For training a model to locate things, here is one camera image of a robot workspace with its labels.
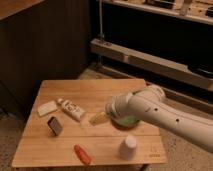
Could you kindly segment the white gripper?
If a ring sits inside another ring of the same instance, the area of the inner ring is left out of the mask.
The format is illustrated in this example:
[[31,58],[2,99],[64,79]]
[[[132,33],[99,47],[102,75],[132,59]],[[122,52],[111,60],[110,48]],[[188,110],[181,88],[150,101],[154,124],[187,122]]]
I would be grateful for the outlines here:
[[123,118],[129,116],[128,103],[133,97],[132,93],[120,94],[111,97],[105,105],[105,112],[94,115],[90,120],[90,124],[93,126],[103,124],[109,121],[110,118]]

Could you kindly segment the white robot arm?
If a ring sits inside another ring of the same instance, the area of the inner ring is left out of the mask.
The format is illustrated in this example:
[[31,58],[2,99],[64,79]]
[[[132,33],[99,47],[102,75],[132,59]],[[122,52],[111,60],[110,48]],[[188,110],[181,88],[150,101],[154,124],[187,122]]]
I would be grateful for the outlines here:
[[112,96],[104,114],[112,120],[133,116],[165,129],[213,154],[213,120],[195,116],[167,105],[165,91],[157,85]]

